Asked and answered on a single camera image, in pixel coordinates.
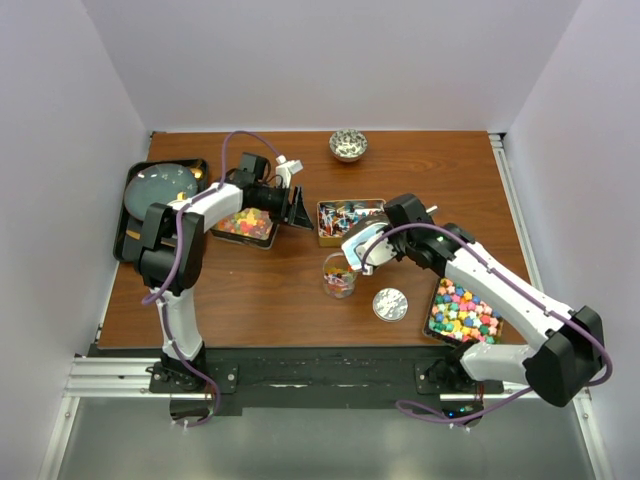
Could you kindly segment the gold tin of candies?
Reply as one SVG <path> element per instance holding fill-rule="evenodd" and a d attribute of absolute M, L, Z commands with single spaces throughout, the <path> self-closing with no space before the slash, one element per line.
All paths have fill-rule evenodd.
<path fill-rule="evenodd" d="M 383 199 L 323 200 L 317 203 L 318 243 L 337 248 L 343 236 L 361 219 L 382 212 Z"/>

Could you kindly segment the tin of translucent star candies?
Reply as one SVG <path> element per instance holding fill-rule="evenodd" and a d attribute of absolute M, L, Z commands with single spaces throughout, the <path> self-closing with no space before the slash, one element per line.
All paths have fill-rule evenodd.
<path fill-rule="evenodd" d="M 211 233 L 232 243 L 269 249 L 275 239 L 277 226 L 267 211 L 246 208 L 217 222 Z"/>

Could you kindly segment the tray of paper stars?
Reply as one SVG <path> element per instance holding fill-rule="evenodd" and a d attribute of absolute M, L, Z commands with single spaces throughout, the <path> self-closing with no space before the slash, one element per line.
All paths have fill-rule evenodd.
<path fill-rule="evenodd" d="M 443 277 L 434 289 L 423 332 L 437 341 L 499 344 L 504 319 L 489 304 L 461 284 Z"/>

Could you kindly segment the clear plastic jar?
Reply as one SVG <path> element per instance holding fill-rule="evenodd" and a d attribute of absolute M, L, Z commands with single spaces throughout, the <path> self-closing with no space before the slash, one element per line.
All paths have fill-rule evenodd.
<path fill-rule="evenodd" d="M 328 255 L 323 263 L 322 273 L 324 290 L 330 297 L 344 299 L 354 292 L 357 273 L 343 253 Z"/>

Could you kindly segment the metal scoop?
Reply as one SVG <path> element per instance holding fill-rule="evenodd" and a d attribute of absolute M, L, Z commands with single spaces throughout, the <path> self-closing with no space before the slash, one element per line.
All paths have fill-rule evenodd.
<path fill-rule="evenodd" d="M 374 271 L 391 260 L 402 260 L 406 256 L 406 233 L 400 232 L 375 241 L 390 231 L 394 224 L 392 213 L 399 213 L 398 199 L 390 200 L 383 212 L 365 217 L 358 221 L 343 237 L 341 250 L 349 266 L 356 272 L 370 276 Z"/>

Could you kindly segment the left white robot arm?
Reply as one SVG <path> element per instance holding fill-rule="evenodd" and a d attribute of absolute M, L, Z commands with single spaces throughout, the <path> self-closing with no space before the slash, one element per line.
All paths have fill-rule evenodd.
<path fill-rule="evenodd" d="M 185 392 L 200 390 L 207 368 L 197 359 L 204 350 L 199 333 L 194 286 L 202 270 L 205 234 L 221 220 L 247 208 L 269 214 L 275 224 L 311 230 L 314 225 L 303 201 L 303 189 L 292 178 L 303 170 L 299 160 L 276 158 L 278 184 L 262 180 L 267 160 L 245 154 L 229 178 L 172 205 L 154 203 L 146 211 L 134 269 L 148 287 L 142 303 L 157 306 L 164 359 L 178 361 L 173 382 Z"/>

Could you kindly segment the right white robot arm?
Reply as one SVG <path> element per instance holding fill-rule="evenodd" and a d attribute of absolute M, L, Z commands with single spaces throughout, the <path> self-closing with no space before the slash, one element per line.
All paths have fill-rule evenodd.
<path fill-rule="evenodd" d="M 611 377 L 602 319 L 593 309 L 573 309 L 547 296 L 493 259 L 457 225 L 435 225 L 413 194 L 392 199 L 384 212 L 389 220 L 385 233 L 397 258 L 407 257 L 470 289 L 525 341 L 493 345 L 476 340 L 459 346 L 429 368 L 430 379 L 459 393 L 486 380 L 518 383 L 563 407 L 581 389 Z"/>

